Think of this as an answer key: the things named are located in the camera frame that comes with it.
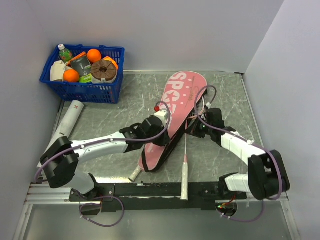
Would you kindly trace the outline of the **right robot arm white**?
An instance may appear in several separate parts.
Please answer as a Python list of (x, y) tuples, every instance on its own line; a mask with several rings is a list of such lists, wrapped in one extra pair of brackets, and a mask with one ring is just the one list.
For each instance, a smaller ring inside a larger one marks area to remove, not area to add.
[(253, 145), (230, 126), (225, 126), (222, 111), (209, 108), (187, 128), (186, 133), (210, 139), (221, 148), (230, 151), (247, 165), (247, 174), (229, 173), (219, 178), (218, 193), (223, 199), (230, 199), (236, 192), (251, 193), (259, 201), (278, 195), (291, 188), (282, 155), (277, 150), (268, 154)]

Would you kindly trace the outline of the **badminton racket pink shaft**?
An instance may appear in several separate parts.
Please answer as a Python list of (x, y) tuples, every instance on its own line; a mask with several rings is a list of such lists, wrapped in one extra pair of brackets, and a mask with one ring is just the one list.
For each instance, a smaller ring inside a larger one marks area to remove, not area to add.
[[(197, 116), (196, 113), (199, 115), (203, 114), (204, 112), (204, 106), (206, 105), (206, 100), (205, 97), (202, 96), (200, 101), (197, 103), (196, 107), (191, 111), (189, 117), (185, 121), (185, 126), (184, 130), (186, 131), (188, 128), (188, 125), (190, 123), (194, 123), (196, 120)], [(188, 156), (187, 156), (187, 133), (184, 134), (184, 159), (183, 159), (183, 164), (182, 164), (182, 179), (181, 179), (181, 196), (180, 199), (182, 201), (187, 201), (189, 196), (188, 196)]]

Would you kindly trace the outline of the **white shuttlecock tube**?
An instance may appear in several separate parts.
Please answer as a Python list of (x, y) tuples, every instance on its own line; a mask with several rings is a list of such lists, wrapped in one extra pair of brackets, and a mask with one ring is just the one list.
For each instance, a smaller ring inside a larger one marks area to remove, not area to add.
[(53, 143), (60, 137), (69, 137), (74, 129), (80, 114), (82, 113), (84, 104), (78, 100), (73, 100), (67, 109), (61, 122), (58, 124), (53, 136), (44, 152), (46, 152)]

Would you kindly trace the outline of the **blue plastic basket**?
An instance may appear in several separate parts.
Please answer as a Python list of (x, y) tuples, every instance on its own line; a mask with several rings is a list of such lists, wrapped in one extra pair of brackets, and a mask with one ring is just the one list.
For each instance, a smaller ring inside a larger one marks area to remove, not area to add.
[(51, 81), (50, 73), (54, 62), (60, 60), (59, 48), (56, 46), (48, 57), (39, 81), (50, 87), (62, 100), (77, 100), (83, 103), (117, 104), (119, 102), (124, 79), (125, 48), (122, 46), (95, 46), (103, 57), (111, 57), (118, 64), (118, 71), (113, 83), (78, 83)]

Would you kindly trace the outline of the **pink racket bag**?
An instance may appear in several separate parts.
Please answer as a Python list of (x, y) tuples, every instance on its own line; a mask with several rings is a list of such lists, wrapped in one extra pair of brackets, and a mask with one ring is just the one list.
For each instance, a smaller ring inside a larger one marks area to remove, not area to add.
[(194, 109), (195, 97), (199, 102), (207, 85), (204, 76), (193, 71), (180, 71), (167, 81), (161, 100), (168, 105), (171, 113), (166, 146), (148, 143), (144, 146), (138, 166), (145, 172), (156, 172), (169, 158), (185, 133), (186, 119)]

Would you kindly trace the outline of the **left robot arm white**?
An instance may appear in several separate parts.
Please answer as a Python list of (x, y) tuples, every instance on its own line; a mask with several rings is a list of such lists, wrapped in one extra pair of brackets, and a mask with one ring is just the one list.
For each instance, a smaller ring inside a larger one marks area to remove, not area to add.
[(170, 117), (156, 113), (142, 123), (135, 123), (105, 137), (83, 141), (60, 137), (41, 157), (41, 170), (50, 188), (67, 186), (87, 201), (93, 201), (101, 194), (99, 185), (91, 173), (77, 169), (79, 163), (105, 155), (136, 151), (148, 143), (165, 146), (170, 140), (169, 123)]

